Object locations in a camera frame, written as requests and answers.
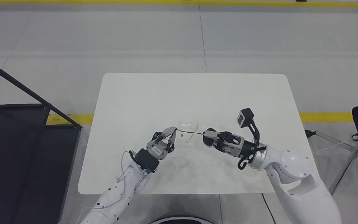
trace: black metal bar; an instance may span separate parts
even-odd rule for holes
[[[333,195],[336,192],[338,186],[342,182],[343,178],[346,176],[347,172],[349,171],[349,169],[351,168],[353,163],[356,161],[357,157],[358,157],[358,144],[356,144],[356,146],[354,147],[354,150],[349,155],[349,159],[348,159],[347,163],[345,164],[343,169],[340,171],[338,176],[335,178],[335,180],[333,181],[333,184],[329,187],[330,194]]]
[[[63,117],[65,120],[69,121],[71,124],[73,124],[74,126],[76,126],[76,128],[78,128],[79,130],[82,130],[82,126],[79,125],[77,122],[75,122],[74,120],[72,120],[69,116],[65,115],[64,113],[62,113],[59,109],[57,109],[56,107],[52,106],[52,104],[50,104],[49,102],[47,102],[46,100],[44,100],[41,96],[37,95],[36,93],[34,93],[31,89],[27,88],[24,84],[22,84],[21,82],[19,82],[18,80],[16,80],[15,78],[13,78],[12,76],[10,76],[8,73],[6,73],[4,70],[0,69],[0,76],[2,76],[4,79],[8,80],[10,83],[14,84],[16,87],[18,87],[20,90],[24,91],[25,93],[29,94],[30,96],[32,96],[33,98],[35,98],[38,102],[44,104],[45,106],[48,106],[51,110],[53,110],[55,113],[57,113],[58,115],[60,115],[61,117]]]

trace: black panel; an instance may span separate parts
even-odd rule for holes
[[[155,172],[159,165],[159,160],[157,160],[143,148],[139,150],[133,160],[140,166],[142,170],[149,169],[151,172]]]
[[[1,223],[11,223],[16,213],[48,114],[42,104],[0,105]]]
[[[46,126],[15,223],[58,223],[78,137],[73,125]]]
[[[358,131],[358,106],[352,109],[353,121]]]

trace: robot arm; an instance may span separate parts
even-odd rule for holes
[[[138,153],[129,151],[134,162],[124,169],[113,186],[109,187],[98,199],[81,224],[112,224],[115,223],[135,194],[145,187],[168,153],[174,150],[176,127],[163,132],[156,132],[146,149]],[[163,140],[169,137],[168,143]]]
[[[266,170],[275,193],[293,224],[342,223],[338,207],[323,181],[311,172],[308,157],[298,151],[277,151],[260,144],[260,134],[249,108],[241,110],[237,122],[241,128],[249,127],[254,135],[254,143],[230,132],[218,133],[212,128],[203,133],[204,143],[238,157],[238,168],[241,170],[247,164],[258,171]],[[292,189],[284,186],[296,181],[301,183]]]

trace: thin string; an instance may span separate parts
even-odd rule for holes
[[[125,193],[126,182],[125,182],[125,175],[124,175],[124,171],[123,171],[123,157],[124,157],[124,154],[125,154],[125,153],[129,153],[129,152],[128,152],[127,150],[125,150],[124,148],[123,148],[123,150],[124,150],[124,152],[123,152],[122,158],[121,158],[121,170],[122,170],[122,176],[123,176],[123,179],[124,179],[124,189],[123,189],[123,194],[124,194],[124,193]],[[85,209],[89,209],[89,208],[92,208],[92,209],[105,209],[105,208],[108,208],[108,207],[113,206],[115,203],[119,202],[121,199],[122,199],[122,198],[120,198],[119,200],[117,200],[117,201],[115,201],[115,202],[113,202],[112,204],[109,204],[109,205],[107,205],[107,206],[102,206],[102,207],[85,207],[85,208],[83,208],[82,211],[81,211],[80,214],[79,214],[79,217],[78,217],[78,219],[77,219],[76,224],[78,224],[78,221],[79,221],[80,217],[82,216],[82,213],[83,213],[83,211],[84,211]]]
[[[199,133],[199,132],[187,132],[187,131],[185,131],[185,130],[179,130],[179,129],[176,129],[177,131],[179,131],[179,132],[185,132],[185,133],[193,133],[193,134],[201,134],[201,135],[203,135],[202,133]]]
[[[320,151],[322,151],[322,150],[328,150],[328,149],[330,149],[330,148],[334,148],[334,147],[338,146],[339,144],[347,143],[347,142],[349,142],[349,141],[352,140],[352,139],[353,139],[353,138],[350,138],[350,139],[348,139],[348,140],[346,140],[346,141],[344,141],[344,142],[337,143],[337,144],[335,144],[335,145],[333,145],[332,147],[329,147],[329,148],[321,148],[320,150],[317,151],[317,153],[320,152]]]

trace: yellow floor line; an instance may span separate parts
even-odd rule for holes
[[[344,7],[356,8],[358,2],[282,2],[235,0],[0,0],[0,4],[185,4],[212,6],[265,7]]]
[[[327,113],[311,113],[301,112],[301,120],[303,123],[343,123],[353,122],[351,112],[327,112]],[[93,114],[69,114],[75,122],[80,125],[92,125]],[[69,124],[57,114],[50,114],[47,124]]]

